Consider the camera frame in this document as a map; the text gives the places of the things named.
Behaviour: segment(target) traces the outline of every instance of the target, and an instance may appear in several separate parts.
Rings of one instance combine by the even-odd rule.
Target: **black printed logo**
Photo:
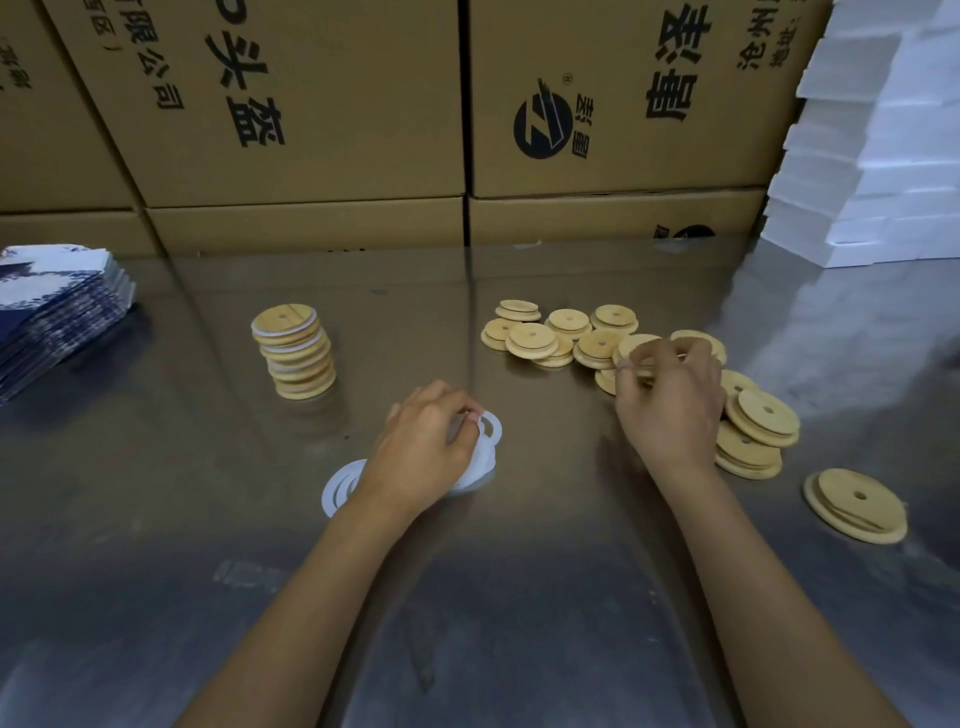
[[[573,111],[563,96],[537,79],[540,90],[524,101],[514,117],[514,140],[527,157],[548,159],[557,155],[573,133]]]

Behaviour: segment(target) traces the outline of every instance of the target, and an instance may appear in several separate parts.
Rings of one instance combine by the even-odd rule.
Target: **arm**
[[[632,365],[651,355],[657,383],[648,394]],[[617,372],[616,392],[624,431],[684,533],[749,725],[908,726],[717,473],[723,390],[709,344],[659,340],[637,348]]]
[[[450,419],[467,410],[449,445]],[[377,570],[420,513],[463,474],[480,405],[435,381],[395,404],[356,492],[302,566],[177,722],[312,726]]]

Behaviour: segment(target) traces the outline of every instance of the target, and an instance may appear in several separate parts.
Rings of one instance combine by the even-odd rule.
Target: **stack of printed cards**
[[[106,250],[0,253],[0,404],[124,317],[135,284]]]

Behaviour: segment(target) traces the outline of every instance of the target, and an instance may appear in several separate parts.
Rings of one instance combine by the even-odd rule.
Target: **hand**
[[[456,438],[451,419],[465,412]],[[396,517],[406,528],[464,474],[480,437],[483,407],[464,390],[434,380],[395,403],[348,503]]]
[[[679,353],[685,353],[681,360]],[[657,381],[645,392],[634,366],[653,356]],[[721,365],[704,339],[641,344],[616,373],[616,414],[631,445],[662,487],[677,473],[713,470],[723,412]]]

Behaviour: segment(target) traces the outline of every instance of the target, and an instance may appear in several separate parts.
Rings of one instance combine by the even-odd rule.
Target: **metal table surface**
[[[689,556],[612,398],[479,341],[500,299],[703,328],[791,403],[801,442],[730,483],[917,726],[960,723],[960,260],[820,271],[743,241],[128,265],[139,307],[0,409],[0,726],[166,726],[322,532],[327,478],[434,376],[502,421],[494,480],[384,566],[322,725],[742,724]],[[249,324],[317,307],[339,373],[272,390]],[[804,504],[825,467],[908,503],[897,546]]]

